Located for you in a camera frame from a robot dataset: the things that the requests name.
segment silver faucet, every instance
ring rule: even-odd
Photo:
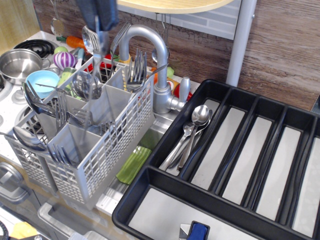
[[[162,37],[153,29],[143,25],[132,25],[119,43],[119,57],[126,61],[129,59],[129,41],[134,36],[142,36],[150,40],[157,54],[157,67],[168,63],[167,47]],[[167,83],[167,68],[158,72],[158,81],[154,86],[153,110],[158,114],[165,114],[170,110],[181,111],[187,101],[190,91],[190,79],[184,77],[180,83],[179,99],[171,94],[171,88]]]

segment black cutlery tray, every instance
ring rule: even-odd
[[[182,136],[184,122],[190,121],[194,108],[204,104],[206,100],[218,102],[219,107],[179,175],[173,176],[160,170],[159,166]],[[191,184],[191,179],[231,107],[244,111],[244,117],[223,157],[210,188],[205,190]],[[235,166],[237,157],[239,157],[257,117],[271,121],[271,127],[241,204],[238,205],[222,198],[222,194]],[[313,140],[314,137],[320,136],[319,126],[320,119],[317,114],[211,79],[205,80],[179,113],[143,165],[115,208],[112,220],[120,229],[138,239],[151,239],[129,227],[129,222],[148,190],[154,188],[257,239],[319,240],[319,212],[312,238],[292,229]],[[275,154],[274,151],[279,144],[279,136],[281,136],[284,127],[290,127],[299,131],[300,138],[277,216],[273,221],[257,214],[256,209],[268,170],[270,169],[272,157]]]

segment gray plastic cutlery basket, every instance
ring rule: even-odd
[[[91,58],[79,71],[90,72],[89,66],[92,61]],[[110,63],[108,59],[103,61],[105,65]],[[122,87],[118,89],[112,86],[115,82],[119,84],[123,81],[123,75],[127,70],[128,67],[125,64],[117,64],[117,71],[102,87],[105,93],[102,93],[101,99],[90,103],[73,99],[76,108],[91,110],[96,119],[99,119],[99,113],[108,110],[106,115],[114,118],[113,124],[110,124],[102,136],[90,131],[90,128],[86,131],[70,123],[67,123],[56,135],[46,135],[44,129],[50,129],[48,123],[55,130],[56,126],[53,124],[55,119],[47,115],[37,115],[34,111],[17,124],[36,134],[51,150],[53,145],[63,146],[70,156],[78,151],[76,152],[77,166],[57,162],[48,153],[32,151],[19,141],[6,137],[30,180],[51,193],[58,190],[66,203],[73,208],[86,207],[90,210],[95,206],[101,194],[154,121],[153,77],[132,99],[131,93],[123,90]],[[72,82],[72,77],[60,88],[66,89],[65,87]],[[53,104],[55,96],[56,92],[53,91],[44,102]],[[46,119],[41,121],[43,126],[39,123],[37,116],[40,119]],[[81,136],[85,136],[85,143],[87,143],[85,149],[80,146]]]

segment wooden wall panel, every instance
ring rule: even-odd
[[[32,0],[0,1],[0,55],[39,30]]]
[[[53,6],[49,0],[33,3],[43,30],[50,33]],[[56,6],[66,24],[65,35],[81,37],[85,23],[75,0],[56,0]],[[319,13],[319,0],[258,0],[238,86],[310,110],[320,92]],[[111,41],[126,21],[155,29],[154,20],[125,12],[119,17],[120,24],[110,31]],[[177,76],[225,82],[233,41],[171,26],[168,45]],[[153,46],[146,39],[134,37],[130,53],[137,47],[151,56]],[[148,65],[156,65],[151,57]]]

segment sink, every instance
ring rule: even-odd
[[[173,123],[179,112],[171,111],[168,113],[157,114],[155,113],[155,121],[152,126],[146,131],[145,135],[139,142],[139,146],[153,150],[156,145]]]
[[[154,150],[162,136],[166,133],[170,125],[178,116],[178,111],[168,113],[154,113],[155,121],[141,138],[138,146]],[[111,216],[118,202],[128,189],[128,185],[120,182],[116,177],[110,183],[106,191],[101,195],[97,204],[98,210]]]

